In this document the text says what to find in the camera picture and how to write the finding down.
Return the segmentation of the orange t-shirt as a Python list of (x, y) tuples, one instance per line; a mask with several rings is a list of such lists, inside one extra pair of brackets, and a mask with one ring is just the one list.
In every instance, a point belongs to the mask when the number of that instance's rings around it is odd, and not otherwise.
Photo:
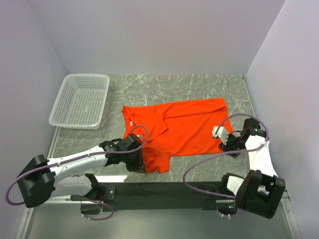
[(220, 153), (220, 140), (212, 137), (215, 126), (232, 131), (223, 98), (193, 100), (154, 106), (122, 107), (126, 126), (147, 142), (142, 158), (147, 173), (169, 170), (172, 156)]

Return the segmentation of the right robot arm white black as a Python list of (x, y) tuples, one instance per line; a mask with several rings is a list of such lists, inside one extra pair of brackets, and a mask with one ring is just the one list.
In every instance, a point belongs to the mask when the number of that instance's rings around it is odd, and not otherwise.
[(235, 206), (244, 211), (271, 219), (279, 205), (286, 183), (275, 172), (269, 153), (267, 133), (254, 118), (244, 120), (239, 136), (225, 127), (215, 126), (212, 136), (221, 140), (223, 152), (247, 150), (250, 171), (245, 178), (227, 173), (219, 194), (225, 199), (235, 195)]

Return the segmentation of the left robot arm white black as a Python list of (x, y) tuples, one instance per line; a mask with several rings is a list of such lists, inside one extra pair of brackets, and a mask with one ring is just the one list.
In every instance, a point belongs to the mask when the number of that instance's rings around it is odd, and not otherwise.
[(104, 141), (86, 151), (59, 158), (38, 155), (18, 175), (18, 187), (28, 208), (42, 205), (50, 198), (78, 195), (88, 200), (102, 198), (104, 190), (93, 174), (80, 173), (124, 163), (128, 171), (144, 172), (143, 142), (130, 133), (124, 139)]

